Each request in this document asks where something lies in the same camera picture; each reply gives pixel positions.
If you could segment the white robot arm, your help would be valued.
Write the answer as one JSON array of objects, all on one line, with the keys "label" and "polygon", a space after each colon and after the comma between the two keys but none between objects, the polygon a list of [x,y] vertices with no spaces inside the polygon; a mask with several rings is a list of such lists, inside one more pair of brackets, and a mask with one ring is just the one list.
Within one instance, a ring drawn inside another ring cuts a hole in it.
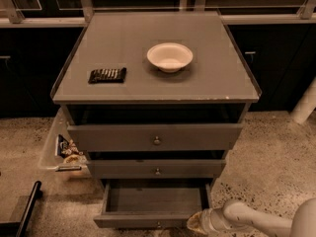
[{"label": "white robot arm", "polygon": [[221,208],[193,214],[187,227],[203,235],[252,227],[268,237],[316,237],[316,198],[305,201],[292,219],[257,211],[240,200],[229,200]]}]

